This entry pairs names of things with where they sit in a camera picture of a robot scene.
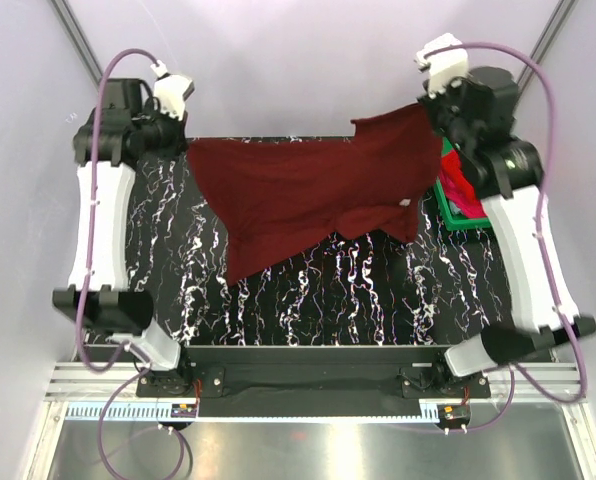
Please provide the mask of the right aluminium frame post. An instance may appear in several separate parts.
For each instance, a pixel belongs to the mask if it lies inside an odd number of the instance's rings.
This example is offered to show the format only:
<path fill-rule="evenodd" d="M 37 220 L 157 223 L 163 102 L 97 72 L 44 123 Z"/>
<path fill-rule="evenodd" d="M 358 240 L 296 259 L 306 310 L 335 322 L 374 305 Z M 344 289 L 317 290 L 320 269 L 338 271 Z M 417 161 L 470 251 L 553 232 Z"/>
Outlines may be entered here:
<path fill-rule="evenodd" d="M 564 29 L 578 3 L 579 1 L 577 0 L 557 1 L 556 6 L 531 51 L 530 58 L 534 63 L 540 65 L 544 62 L 551 47 L 555 44 L 559 34 Z M 521 95 L 529 87 L 533 77 L 533 69 L 524 65 L 517 79 Z"/>

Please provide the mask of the green plastic bin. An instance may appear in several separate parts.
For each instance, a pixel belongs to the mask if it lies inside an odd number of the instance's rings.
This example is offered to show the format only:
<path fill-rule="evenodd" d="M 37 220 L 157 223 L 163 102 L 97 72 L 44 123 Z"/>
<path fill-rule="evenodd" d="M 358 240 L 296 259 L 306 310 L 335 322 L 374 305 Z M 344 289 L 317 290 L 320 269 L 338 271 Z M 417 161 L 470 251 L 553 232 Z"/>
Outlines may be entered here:
<path fill-rule="evenodd" d="M 433 186 L 440 214 L 448 230 L 488 229 L 491 223 L 473 186 L 462 171 L 462 162 L 450 142 L 443 140 L 441 168 Z"/>

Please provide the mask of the pink t shirt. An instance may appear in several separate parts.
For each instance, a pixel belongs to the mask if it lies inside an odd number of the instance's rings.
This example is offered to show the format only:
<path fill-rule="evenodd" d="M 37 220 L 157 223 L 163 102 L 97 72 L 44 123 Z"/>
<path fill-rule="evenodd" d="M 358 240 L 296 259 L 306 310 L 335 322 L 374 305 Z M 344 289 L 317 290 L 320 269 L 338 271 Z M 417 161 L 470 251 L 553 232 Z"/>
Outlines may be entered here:
<path fill-rule="evenodd" d="M 479 200 L 464 196 L 450 196 L 447 198 L 450 212 L 453 215 L 462 215 L 468 219 L 486 218 L 487 215 Z"/>

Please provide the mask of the dark red t shirt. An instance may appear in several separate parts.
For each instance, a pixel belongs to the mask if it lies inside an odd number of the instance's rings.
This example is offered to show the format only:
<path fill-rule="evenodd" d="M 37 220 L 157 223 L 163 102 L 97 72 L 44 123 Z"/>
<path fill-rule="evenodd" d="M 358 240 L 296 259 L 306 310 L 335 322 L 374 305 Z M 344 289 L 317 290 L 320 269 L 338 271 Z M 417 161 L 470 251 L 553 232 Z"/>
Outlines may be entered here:
<path fill-rule="evenodd" d="M 190 144 L 199 191 L 227 230 L 228 285 L 332 233 L 416 238 L 418 203 L 440 170 L 441 138 L 417 104 L 353 124 L 349 140 Z"/>

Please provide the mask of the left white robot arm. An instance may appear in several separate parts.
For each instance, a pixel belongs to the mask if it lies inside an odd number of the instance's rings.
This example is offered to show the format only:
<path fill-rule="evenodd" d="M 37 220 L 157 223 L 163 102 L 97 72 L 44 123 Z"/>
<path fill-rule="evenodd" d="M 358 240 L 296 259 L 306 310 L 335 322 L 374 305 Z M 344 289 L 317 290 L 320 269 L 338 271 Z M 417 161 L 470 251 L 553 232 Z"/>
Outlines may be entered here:
<path fill-rule="evenodd" d="M 107 81 L 95 107 L 73 139 L 80 194 L 77 249 L 65 288 L 53 306 L 84 332 L 107 335 L 159 373 L 174 396 L 193 386 L 180 345 L 153 318 L 154 300 L 129 287 L 125 241 L 129 200 L 139 161 L 178 156 L 187 146 L 185 101 L 194 90 L 183 75 L 164 74 L 152 89 L 135 78 Z"/>

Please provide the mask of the aluminium frame post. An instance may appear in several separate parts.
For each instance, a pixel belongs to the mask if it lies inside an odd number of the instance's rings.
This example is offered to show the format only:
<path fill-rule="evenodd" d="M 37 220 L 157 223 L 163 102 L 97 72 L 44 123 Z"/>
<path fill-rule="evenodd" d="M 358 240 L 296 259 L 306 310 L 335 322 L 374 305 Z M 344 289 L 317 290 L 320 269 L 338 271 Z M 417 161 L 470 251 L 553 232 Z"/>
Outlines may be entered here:
<path fill-rule="evenodd" d="M 531 51 L 530 58 L 534 63 L 540 65 L 544 62 L 551 47 L 555 44 L 559 34 L 564 29 L 578 3 L 579 1 L 577 0 L 557 1 L 556 6 Z M 533 69 L 524 65 L 517 79 L 521 95 L 529 87 L 533 77 Z"/>
<path fill-rule="evenodd" d="M 49 0 L 49 4 L 84 66 L 86 73 L 92 82 L 98 85 L 102 79 L 103 68 L 70 3 L 67 0 Z"/>

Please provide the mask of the bright red t shirt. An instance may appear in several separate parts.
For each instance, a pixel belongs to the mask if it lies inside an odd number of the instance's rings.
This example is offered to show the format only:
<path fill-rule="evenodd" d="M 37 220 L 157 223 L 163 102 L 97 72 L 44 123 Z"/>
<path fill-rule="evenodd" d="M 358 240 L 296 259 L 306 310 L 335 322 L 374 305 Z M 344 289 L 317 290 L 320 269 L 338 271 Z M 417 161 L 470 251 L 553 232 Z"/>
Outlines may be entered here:
<path fill-rule="evenodd" d="M 459 155 L 451 151 L 441 160 L 440 182 L 447 198 L 452 201 L 477 204 L 478 199 L 471 183 L 462 172 L 462 163 Z"/>

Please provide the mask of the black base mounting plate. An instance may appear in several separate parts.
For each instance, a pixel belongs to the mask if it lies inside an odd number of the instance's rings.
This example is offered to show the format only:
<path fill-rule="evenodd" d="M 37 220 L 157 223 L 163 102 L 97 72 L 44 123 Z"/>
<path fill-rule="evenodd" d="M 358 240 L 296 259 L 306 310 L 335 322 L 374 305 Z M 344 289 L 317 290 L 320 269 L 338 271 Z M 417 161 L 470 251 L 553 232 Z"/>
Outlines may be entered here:
<path fill-rule="evenodd" d="M 437 346 L 219 347 L 185 349 L 187 363 L 139 382 L 143 398 L 189 398 L 201 417 L 275 418 L 423 415 L 422 400 L 490 396 L 481 373 L 456 378 Z"/>

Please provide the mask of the left aluminium frame post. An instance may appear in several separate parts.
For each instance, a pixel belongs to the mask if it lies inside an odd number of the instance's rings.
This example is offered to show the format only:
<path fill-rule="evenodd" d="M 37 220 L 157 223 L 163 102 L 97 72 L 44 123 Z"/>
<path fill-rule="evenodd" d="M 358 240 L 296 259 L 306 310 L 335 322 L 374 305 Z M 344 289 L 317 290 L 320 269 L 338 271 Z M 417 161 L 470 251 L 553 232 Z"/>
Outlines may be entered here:
<path fill-rule="evenodd" d="M 103 68 L 70 3 L 67 0 L 49 0 L 49 4 L 84 66 L 86 73 L 92 82 L 98 85 L 102 79 Z"/>

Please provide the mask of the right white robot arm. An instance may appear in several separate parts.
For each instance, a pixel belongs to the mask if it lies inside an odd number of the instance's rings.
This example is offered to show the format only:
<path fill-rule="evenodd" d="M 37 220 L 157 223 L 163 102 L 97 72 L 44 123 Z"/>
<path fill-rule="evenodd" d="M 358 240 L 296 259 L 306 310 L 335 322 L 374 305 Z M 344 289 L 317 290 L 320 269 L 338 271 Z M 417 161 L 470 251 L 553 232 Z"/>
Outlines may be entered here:
<path fill-rule="evenodd" d="M 449 348 L 432 384 L 444 396 L 468 376 L 596 333 L 569 294 L 540 203 L 544 172 L 535 146 L 512 133 L 518 86 L 497 67 L 425 67 L 419 102 L 433 130 L 450 142 L 489 220 L 509 281 L 511 326 L 488 326 Z"/>

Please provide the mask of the aluminium extrusion rail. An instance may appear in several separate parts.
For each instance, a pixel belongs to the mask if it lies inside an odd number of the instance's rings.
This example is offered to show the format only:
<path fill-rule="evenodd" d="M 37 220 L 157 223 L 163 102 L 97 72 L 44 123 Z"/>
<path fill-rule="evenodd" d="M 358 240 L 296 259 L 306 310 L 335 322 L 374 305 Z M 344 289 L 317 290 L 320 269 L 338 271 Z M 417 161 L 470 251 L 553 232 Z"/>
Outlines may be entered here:
<path fill-rule="evenodd" d="M 572 398 L 581 386 L 579 372 L 574 363 L 525 363 L 521 367 L 540 387 L 559 398 Z M 512 370 L 515 378 L 514 400 L 516 402 L 548 401 L 548 398 L 516 367 Z M 76 362 L 58 363 L 46 389 L 45 399 L 102 401 L 135 374 L 134 367 L 129 363 L 116 364 L 113 369 L 103 374 L 91 373 Z M 485 373 L 483 377 L 480 383 L 489 388 L 492 402 L 502 401 L 510 391 L 511 374 L 506 369 L 502 369 Z"/>

